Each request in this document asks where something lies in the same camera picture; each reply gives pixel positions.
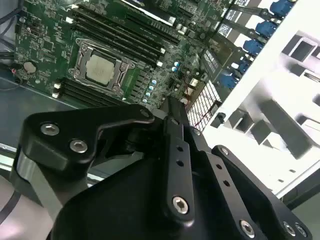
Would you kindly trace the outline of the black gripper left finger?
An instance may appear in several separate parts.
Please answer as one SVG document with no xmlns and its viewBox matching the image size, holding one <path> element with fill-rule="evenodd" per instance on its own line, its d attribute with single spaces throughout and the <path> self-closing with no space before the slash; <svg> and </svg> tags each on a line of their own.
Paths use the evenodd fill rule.
<svg viewBox="0 0 320 240">
<path fill-rule="evenodd" d="M 91 167 L 113 160 L 182 161 L 190 147 L 169 96 L 158 113 L 139 104 L 35 113 L 23 123 L 14 159 L 14 183 L 30 185 L 55 220 L 66 203 L 87 189 Z"/>
</svg>

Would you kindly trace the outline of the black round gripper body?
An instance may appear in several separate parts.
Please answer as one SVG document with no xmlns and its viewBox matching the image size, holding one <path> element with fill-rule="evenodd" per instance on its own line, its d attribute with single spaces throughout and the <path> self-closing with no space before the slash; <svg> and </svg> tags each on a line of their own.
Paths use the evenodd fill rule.
<svg viewBox="0 0 320 240">
<path fill-rule="evenodd" d="M 72 198 L 54 240 L 233 240 L 235 224 L 180 160 L 145 159 Z"/>
</svg>

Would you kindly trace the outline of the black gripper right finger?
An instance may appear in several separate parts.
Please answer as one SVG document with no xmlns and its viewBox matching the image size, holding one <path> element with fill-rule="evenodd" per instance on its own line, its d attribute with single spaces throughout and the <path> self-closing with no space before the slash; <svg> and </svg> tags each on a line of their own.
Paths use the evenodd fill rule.
<svg viewBox="0 0 320 240">
<path fill-rule="evenodd" d="M 227 147 L 210 148 L 177 103 L 190 146 L 195 203 L 214 240 L 311 240 L 308 227 Z"/>
</svg>

